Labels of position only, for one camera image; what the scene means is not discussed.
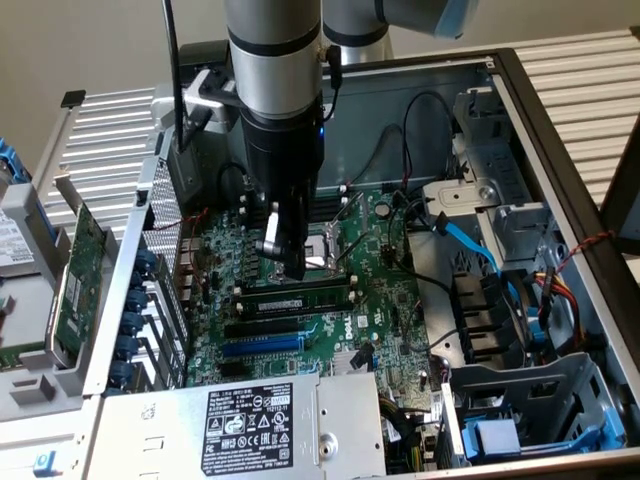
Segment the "blue pcie slot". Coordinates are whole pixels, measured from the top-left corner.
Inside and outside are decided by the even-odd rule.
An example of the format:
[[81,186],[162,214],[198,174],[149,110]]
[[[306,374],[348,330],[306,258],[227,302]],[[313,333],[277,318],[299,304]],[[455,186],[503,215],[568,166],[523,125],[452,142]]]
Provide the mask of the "blue pcie slot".
[[283,335],[278,337],[263,337],[244,342],[226,343],[222,346],[225,357],[240,357],[242,355],[257,355],[260,353],[285,352],[304,350],[304,337],[300,335]]

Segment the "motherboard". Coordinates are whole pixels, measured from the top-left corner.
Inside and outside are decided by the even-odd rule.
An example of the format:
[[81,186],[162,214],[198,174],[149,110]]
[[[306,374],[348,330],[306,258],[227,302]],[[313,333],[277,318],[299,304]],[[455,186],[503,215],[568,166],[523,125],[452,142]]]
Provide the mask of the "motherboard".
[[[287,279],[281,265],[254,253],[262,232],[247,228],[251,221],[227,211],[205,226],[200,247],[190,252],[204,288],[193,300],[187,386],[373,370],[381,394],[400,406],[429,408],[427,355],[403,341],[427,342],[422,315],[416,315],[417,284],[390,268],[384,255],[392,194],[371,190],[348,204],[339,200],[325,199],[333,210],[325,206],[326,221],[310,225],[303,282]],[[397,224],[391,245],[399,252]],[[370,365],[355,369],[353,360],[363,351],[371,354]]]

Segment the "green circuit board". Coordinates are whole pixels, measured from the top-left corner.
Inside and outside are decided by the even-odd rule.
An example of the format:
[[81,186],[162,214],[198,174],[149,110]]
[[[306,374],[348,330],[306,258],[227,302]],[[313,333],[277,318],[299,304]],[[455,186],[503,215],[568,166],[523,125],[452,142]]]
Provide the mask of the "green circuit board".
[[[399,322],[408,328],[414,344],[423,345],[427,341],[424,323],[413,314],[419,300],[417,283],[409,275],[398,269],[384,265],[381,246],[387,239],[388,221],[378,219],[374,207],[379,202],[391,202],[390,194],[379,190],[365,191],[361,203],[354,203],[346,217],[340,222],[342,248],[347,248],[363,233],[362,215],[367,215],[367,235],[349,253],[347,261],[339,264],[339,269],[311,270],[305,281],[357,277],[352,287],[357,300],[351,310],[324,312],[300,318],[304,322],[307,339],[302,352],[281,352],[261,355],[247,355],[227,360],[240,360],[250,372],[243,378],[223,378],[217,365],[225,362],[221,346],[228,340],[224,327],[238,322],[236,300],[233,289],[241,280],[250,286],[264,286],[287,283],[280,275],[281,270],[273,262],[259,258],[253,253],[254,240],[260,231],[246,232],[238,225],[237,219],[229,212],[215,219],[203,233],[203,244],[210,245],[206,254],[197,252],[198,263],[215,272],[218,279],[217,290],[209,304],[201,303],[192,320],[194,344],[188,365],[188,386],[218,384],[229,381],[259,379],[281,375],[295,375],[318,372],[321,376],[339,374],[336,369],[348,365],[348,360],[365,342],[374,348],[376,380],[381,393],[393,395],[400,405],[413,408],[429,407],[428,389],[419,388],[419,374],[428,371],[427,356],[401,348],[402,337],[393,320],[394,307],[397,308]],[[402,237],[400,221],[392,231],[392,243],[401,252],[399,240]],[[310,235],[320,232],[324,225],[310,226]],[[301,291],[296,298],[314,304],[326,300],[327,296],[340,297],[339,288]],[[274,294],[272,299],[279,299]]]
[[93,333],[100,304],[105,235],[86,205],[78,211],[69,263],[58,301],[55,338],[72,355]]

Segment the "warning label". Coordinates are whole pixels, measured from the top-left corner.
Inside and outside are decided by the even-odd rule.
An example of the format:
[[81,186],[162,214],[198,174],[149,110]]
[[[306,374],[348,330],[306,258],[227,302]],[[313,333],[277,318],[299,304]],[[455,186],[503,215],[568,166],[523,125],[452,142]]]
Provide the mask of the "warning label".
[[291,383],[209,393],[202,446],[208,477],[293,466]]
[[16,222],[0,210],[0,267],[33,262],[33,255]]

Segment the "capacitor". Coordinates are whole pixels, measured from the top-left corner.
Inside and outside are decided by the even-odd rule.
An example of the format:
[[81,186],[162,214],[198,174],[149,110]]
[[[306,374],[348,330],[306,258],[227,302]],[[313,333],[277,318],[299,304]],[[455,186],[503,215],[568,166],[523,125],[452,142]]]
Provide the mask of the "capacitor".
[[427,379],[428,379],[428,375],[427,372],[425,372],[424,370],[422,370],[420,372],[420,391],[424,392],[424,388],[427,385]]
[[380,220],[386,220],[391,215],[391,207],[386,202],[378,202],[376,206],[373,207],[373,213],[376,214]]
[[209,291],[209,276],[202,276],[202,301],[205,305],[209,305],[211,303],[211,292]]

